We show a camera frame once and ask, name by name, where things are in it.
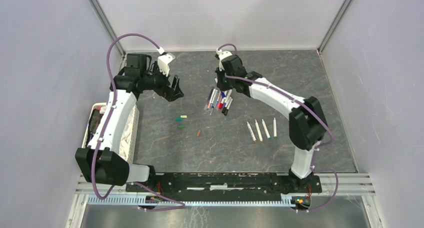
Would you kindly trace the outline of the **brown capped white marker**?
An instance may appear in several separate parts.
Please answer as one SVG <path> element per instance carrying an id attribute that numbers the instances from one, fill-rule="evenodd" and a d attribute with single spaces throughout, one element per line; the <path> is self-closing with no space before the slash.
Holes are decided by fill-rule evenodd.
<path id="1" fill-rule="evenodd" d="M 256 143 L 257 142 L 257 139 L 256 139 L 256 136 L 255 136 L 255 133 L 254 133 L 254 131 L 252 129 L 251 124 L 248 121 L 246 122 L 246 124 L 247 124 L 247 128 L 249 130 L 249 133 L 251 135 L 251 138 L 252 138 L 253 142 Z"/>

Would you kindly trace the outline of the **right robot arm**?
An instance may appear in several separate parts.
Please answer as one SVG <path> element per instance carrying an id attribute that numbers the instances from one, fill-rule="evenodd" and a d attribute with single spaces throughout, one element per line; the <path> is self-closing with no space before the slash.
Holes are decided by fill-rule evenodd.
<path id="1" fill-rule="evenodd" d="M 330 134 L 323 109 L 316 97 L 304 98 L 291 94 L 269 82 L 256 71 L 247 72 L 241 58 L 229 51 L 217 50 L 217 87 L 261 101 L 288 120 L 289 138 L 295 146 L 294 160 L 289 170 L 289 187 L 302 192 L 309 186 L 313 172 L 314 151 Z"/>

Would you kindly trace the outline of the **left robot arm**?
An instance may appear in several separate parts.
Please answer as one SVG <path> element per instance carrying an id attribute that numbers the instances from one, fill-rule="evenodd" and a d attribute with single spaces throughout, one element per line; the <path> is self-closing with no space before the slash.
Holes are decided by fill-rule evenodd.
<path id="1" fill-rule="evenodd" d="M 113 78 L 106 110 L 86 148 L 78 148 L 76 162 L 87 182 L 123 186 L 138 182 L 145 192 L 153 191 L 157 178 L 151 166 L 131 164 L 119 155 L 127 120 L 144 91 L 154 91 L 172 102 L 182 98 L 177 75 L 169 81 L 169 64 L 175 59 L 164 52 L 157 60 L 147 54 L 130 53 L 126 65 Z"/>

